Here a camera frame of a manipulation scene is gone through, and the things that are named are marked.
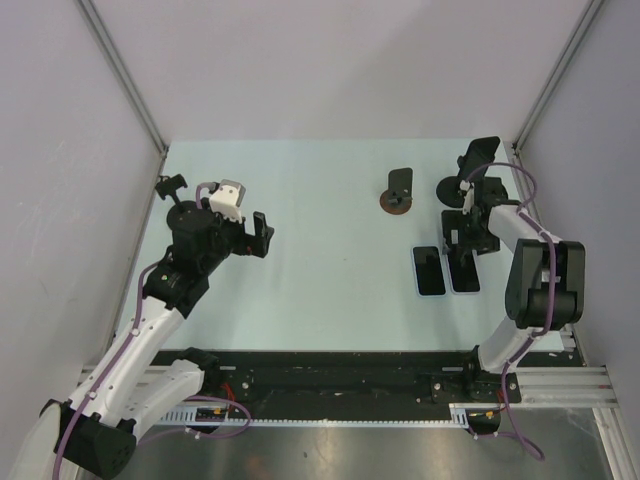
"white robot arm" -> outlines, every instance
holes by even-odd
[[[492,163],[499,145],[497,137],[473,140],[458,159],[458,176],[443,179],[436,190],[445,205],[461,209],[442,213],[445,251],[458,271],[473,263],[474,251],[498,251],[500,241],[514,255],[505,291],[507,316],[474,351],[471,377],[512,372],[536,340],[577,322],[584,303],[584,246],[546,231],[524,208],[530,200],[509,200],[500,178],[484,176],[489,166],[500,165],[530,177],[520,167]]]
[[[203,385],[209,390],[219,387],[217,359],[196,349],[183,352],[182,359],[153,383],[136,385],[209,288],[209,275],[232,253],[264,258],[274,229],[256,212],[255,235],[245,233],[240,212],[245,189],[239,183],[207,184],[212,195],[205,205],[200,198],[180,201],[176,192],[181,187],[186,187],[181,175],[163,177],[156,185],[161,198],[171,196],[175,202],[167,215],[173,243],[162,260],[140,275],[135,317],[69,399],[50,401],[43,409],[11,479],[57,480],[62,458],[100,478],[114,478],[138,441],[167,411]]]

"smartphone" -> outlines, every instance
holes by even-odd
[[[413,249],[413,264],[418,294],[430,297],[447,293],[438,247],[415,247]]]
[[[455,293],[478,293],[480,279],[473,252],[456,254],[455,248],[447,254],[451,289]]]

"round base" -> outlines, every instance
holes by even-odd
[[[389,190],[385,190],[382,192],[382,195],[380,195],[380,206],[385,212],[390,213],[391,215],[402,215],[409,211],[411,204],[413,203],[411,200],[405,200],[398,205],[390,205],[387,201],[388,194]]]
[[[436,196],[447,207],[462,208],[464,205],[464,197],[460,195],[457,177],[447,177],[440,180],[436,187]]]
[[[182,205],[185,207],[185,211],[181,212],[180,208],[177,205],[174,205],[167,213],[167,225],[169,229],[172,231],[175,230],[180,224],[187,218],[187,216],[197,210],[196,202],[192,200],[185,200],[182,202]]]

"cable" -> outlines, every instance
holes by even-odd
[[[511,426],[513,427],[513,432],[495,432],[489,434],[479,435],[473,431],[471,425],[469,425],[469,433],[473,435],[474,439],[478,438],[511,438],[513,440],[517,440],[520,442],[525,451],[531,455],[534,459],[539,462],[544,462],[545,455],[540,447],[538,447],[532,440],[529,440],[520,432],[520,427],[515,421],[513,417],[513,411],[511,410],[511,405],[509,403],[509,395],[507,394],[507,374],[509,372],[509,367],[516,361],[520,359],[522,355],[526,353],[529,347],[533,344],[533,338],[529,337],[527,341],[520,347],[520,349],[504,364],[504,368],[502,369],[502,374],[500,376],[500,384],[502,388],[502,396],[504,397],[504,409],[509,416],[509,420],[511,421]]]
[[[202,189],[206,188],[207,186],[209,186],[208,183],[201,183],[196,187],[196,207],[198,208],[198,210],[202,210],[200,195],[202,194]]]
[[[249,413],[249,410],[247,410],[247,408],[244,405],[242,405],[241,403],[234,402],[233,400],[229,400],[229,399],[226,399],[226,398],[206,397],[206,396],[203,396],[203,395],[195,395],[195,396],[187,398],[187,400],[226,403],[226,404],[228,404],[230,406],[233,406],[233,407],[237,408],[238,410],[241,410],[242,413],[245,414],[245,416],[247,418],[247,421],[244,423],[244,425],[242,425],[241,427],[239,427],[236,430],[233,430],[232,432],[229,432],[229,433],[218,433],[218,434],[215,434],[215,433],[202,433],[202,432],[194,432],[190,428],[172,428],[172,429],[160,432],[160,433],[156,433],[155,435],[152,435],[150,437],[143,438],[140,442],[138,442],[138,445],[139,446],[146,445],[146,444],[151,443],[151,442],[153,442],[153,441],[155,441],[155,440],[157,440],[159,438],[166,437],[167,435],[173,435],[174,433],[193,433],[195,435],[196,439],[200,438],[200,437],[205,437],[205,438],[231,438],[231,437],[235,437],[237,435],[240,435],[247,428],[249,428],[251,426],[251,422],[252,422],[251,413]]]
[[[224,389],[224,391],[227,392],[227,398],[235,402],[236,395],[235,393],[233,393],[233,390],[231,390],[231,385],[225,382],[221,386]],[[232,412],[233,412],[233,405],[230,405],[229,408],[227,408],[227,414],[225,415],[225,419],[228,419],[229,415],[231,415]]]
[[[80,402],[80,405],[78,405],[78,408],[76,409],[75,413],[71,417],[71,420],[67,425],[67,428],[65,428],[64,433],[62,434],[62,438],[60,439],[60,444],[58,445],[58,452],[56,453],[56,459],[53,464],[53,477],[52,477],[53,480],[60,480],[60,468],[62,467],[62,458],[64,455],[64,451],[67,448],[67,443],[69,442],[69,438],[71,437],[71,432],[73,431],[74,427],[78,423],[78,420],[82,415],[82,412],[84,412],[85,408],[87,408],[87,405],[92,400],[91,395],[92,394],[94,396],[96,395],[96,390],[100,388],[100,385],[102,385],[102,382],[104,381],[104,379],[109,375],[109,373],[111,373],[111,370],[113,370],[113,367],[115,367],[115,365],[118,363],[118,360],[120,360],[120,358],[122,357],[124,352],[127,350],[127,347],[129,347],[129,344],[134,338],[131,332],[134,329],[138,328],[142,320],[141,318],[142,317],[142,288],[144,286],[144,277],[147,274],[147,272],[155,268],[158,265],[158,263],[159,262],[152,263],[151,265],[146,267],[144,270],[142,270],[142,272],[140,273],[140,277],[138,277],[138,298],[136,300],[136,314],[133,319],[133,325],[131,327],[131,330],[129,331],[129,335],[127,335],[127,338],[125,338],[124,342],[122,343],[122,345],[120,345],[120,348],[118,349],[116,354],[111,358],[111,361],[107,364],[107,366],[102,371],[102,373],[98,376],[96,381],[93,382],[93,385],[91,385],[91,388],[89,388],[87,393],[85,393],[85,397],[82,399],[82,402]]]
[[[533,338],[542,337],[551,330],[551,324],[553,323],[553,310],[556,303],[556,247],[553,243],[551,235],[544,230],[533,218],[524,212],[518,212],[518,216],[533,228],[538,235],[540,235],[547,242],[549,246],[549,302],[547,304],[547,316],[545,318],[544,327],[538,332],[533,332],[531,336]]]
[[[500,401],[500,412],[504,412],[507,409],[507,407],[503,406],[504,405],[504,393],[502,393],[502,390],[498,390],[498,400]]]
[[[511,163],[506,163],[506,162],[485,163],[483,165],[480,165],[477,168],[474,168],[471,171],[471,173],[469,175],[467,175],[466,181],[467,182],[471,182],[471,180],[473,180],[473,177],[475,177],[481,170],[486,170],[489,167],[509,167],[509,168],[514,169],[514,170],[518,170],[519,172],[524,173],[524,175],[531,182],[531,195],[529,197],[527,197],[526,199],[524,199],[522,201],[522,203],[518,206],[518,209],[517,209],[518,212],[520,212],[520,210],[522,210],[524,207],[526,207],[531,202],[533,202],[533,199],[536,198],[536,195],[538,194],[538,182],[536,182],[536,179],[533,178],[533,175],[531,175],[531,173],[529,173],[528,170],[525,170],[524,168],[520,167],[519,165],[513,165]]]

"table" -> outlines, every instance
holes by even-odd
[[[210,277],[210,290],[166,349],[448,351],[470,350],[505,316],[512,255],[478,259],[481,292],[420,297],[411,250],[441,245],[437,183],[457,173],[470,139],[174,142],[164,175],[181,173],[193,199],[198,183],[235,180],[242,204],[275,227],[265,259],[231,256]],[[507,161],[501,147],[496,161]],[[413,206],[402,216],[379,205],[387,174],[411,167]],[[495,167],[511,198],[512,172]],[[127,293],[120,328],[135,308],[135,279],[171,243],[156,198]],[[538,350],[562,350],[556,332]]]

